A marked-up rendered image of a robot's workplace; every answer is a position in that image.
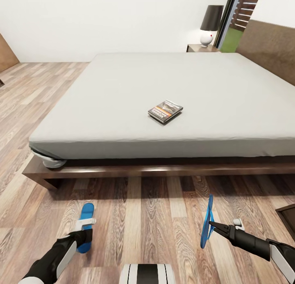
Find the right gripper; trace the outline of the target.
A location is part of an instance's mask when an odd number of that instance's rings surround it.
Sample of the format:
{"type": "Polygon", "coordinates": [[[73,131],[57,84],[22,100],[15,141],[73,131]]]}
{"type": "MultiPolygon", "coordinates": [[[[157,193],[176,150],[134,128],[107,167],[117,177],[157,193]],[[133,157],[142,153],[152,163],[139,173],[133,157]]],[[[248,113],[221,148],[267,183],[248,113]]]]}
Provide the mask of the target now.
{"type": "Polygon", "coordinates": [[[254,235],[236,229],[234,225],[226,225],[212,221],[209,221],[209,224],[215,227],[215,232],[229,239],[233,246],[242,248],[255,255],[256,238],[254,235]]]}

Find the hardback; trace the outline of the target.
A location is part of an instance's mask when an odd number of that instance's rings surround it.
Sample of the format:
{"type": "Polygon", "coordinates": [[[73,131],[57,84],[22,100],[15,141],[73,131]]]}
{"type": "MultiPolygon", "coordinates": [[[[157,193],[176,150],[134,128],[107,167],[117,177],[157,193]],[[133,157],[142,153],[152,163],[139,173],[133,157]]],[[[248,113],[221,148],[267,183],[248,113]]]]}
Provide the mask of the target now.
{"type": "Polygon", "coordinates": [[[158,119],[162,123],[165,123],[165,121],[179,113],[182,109],[183,108],[176,103],[166,100],[156,107],[148,110],[148,114],[151,115],[151,117],[158,119]]]}

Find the robot trunk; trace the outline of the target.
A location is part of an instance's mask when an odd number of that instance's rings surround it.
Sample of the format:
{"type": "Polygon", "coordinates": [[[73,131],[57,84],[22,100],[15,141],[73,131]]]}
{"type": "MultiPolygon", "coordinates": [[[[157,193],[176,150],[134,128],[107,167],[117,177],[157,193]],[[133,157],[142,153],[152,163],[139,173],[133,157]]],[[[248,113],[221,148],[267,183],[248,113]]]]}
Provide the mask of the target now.
{"type": "Polygon", "coordinates": [[[125,264],[119,284],[176,284],[170,264],[125,264]]]}

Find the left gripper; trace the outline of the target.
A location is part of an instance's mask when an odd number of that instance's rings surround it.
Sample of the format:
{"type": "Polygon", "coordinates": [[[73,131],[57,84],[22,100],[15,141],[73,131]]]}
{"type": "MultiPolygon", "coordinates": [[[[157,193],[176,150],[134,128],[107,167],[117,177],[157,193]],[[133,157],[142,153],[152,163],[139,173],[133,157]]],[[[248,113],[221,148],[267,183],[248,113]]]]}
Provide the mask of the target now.
{"type": "Polygon", "coordinates": [[[84,229],[81,231],[71,232],[69,234],[77,234],[80,236],[80,245],[83,243],[90,243],[93,240],[93,229],[84,229]]]}

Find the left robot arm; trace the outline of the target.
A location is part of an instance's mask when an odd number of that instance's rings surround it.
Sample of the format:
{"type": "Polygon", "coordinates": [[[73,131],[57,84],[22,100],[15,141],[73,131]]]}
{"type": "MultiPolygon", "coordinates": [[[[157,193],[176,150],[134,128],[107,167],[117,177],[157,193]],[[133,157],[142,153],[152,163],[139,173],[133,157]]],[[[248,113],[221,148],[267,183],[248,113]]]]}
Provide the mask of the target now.
{"type": "Polygon", "coordinates": [[[95,218],[78,220],[75,232],[57,239],[52,248],[33,263],[18,284],[54,284],[67,267],[76,249],[93,240],[93,229],[83,227],[96,224],[95,218]]]}

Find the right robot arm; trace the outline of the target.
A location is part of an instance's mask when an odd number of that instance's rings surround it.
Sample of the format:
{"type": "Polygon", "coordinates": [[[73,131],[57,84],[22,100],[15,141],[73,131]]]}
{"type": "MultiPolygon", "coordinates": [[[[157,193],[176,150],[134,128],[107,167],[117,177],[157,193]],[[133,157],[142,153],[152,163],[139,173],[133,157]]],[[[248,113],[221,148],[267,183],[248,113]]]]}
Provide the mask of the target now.
{"type": "Polygon", "coordinates": [[[209,221],[214,231],[229,239],[235,247],[242,248],[254,255],[270,261],[270,257],[287,278],[289,284],[295,284],[295,248],[272,239],[260,239],[245,232],[242,220],[234,219],[234,225],[209,221]]]}

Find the sandal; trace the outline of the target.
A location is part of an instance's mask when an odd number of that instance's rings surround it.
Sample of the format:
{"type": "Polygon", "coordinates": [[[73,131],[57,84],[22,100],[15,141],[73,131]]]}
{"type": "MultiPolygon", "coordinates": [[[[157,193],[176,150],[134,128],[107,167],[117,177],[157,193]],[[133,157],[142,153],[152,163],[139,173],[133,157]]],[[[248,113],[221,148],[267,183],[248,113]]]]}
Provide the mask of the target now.
{"type": "Polygon", "coordinates": [[[202,249],[204,249],[207,243],[207,239],[209,240],[211,233],[213,232],[215,228],[214,226],[209,224],[209,221],[215,222],[213,218],[213,213],[212,213],[212,206],[213,206],[213,195],[210,194],[208,208],[207,208],[206,217],[205,217],[205,221],[204,221],[204,225],[202,229],[202,235],[201,235],[200,247],[202,249]]]}
{"type": "MultiPolygon", "coordinates": [[[[80,220],[88,219],[88,218],[93,218],[93,212],[94,212],[94,204],[93,203],[86,203],[83,206],[80,220]]],[[[85,226],[83,228],[84,229],[92,229],[92,225],[85,226]]],[[[83,243],[81,246],[79,246],[77,248],[77,250],[80,253],[83,253],[83,254],[84,253],[87,253],[90,250],[90,248],[91,248],[91,244],[92,244],[92,242],[90,242],[90,243],[83,243]]]]}

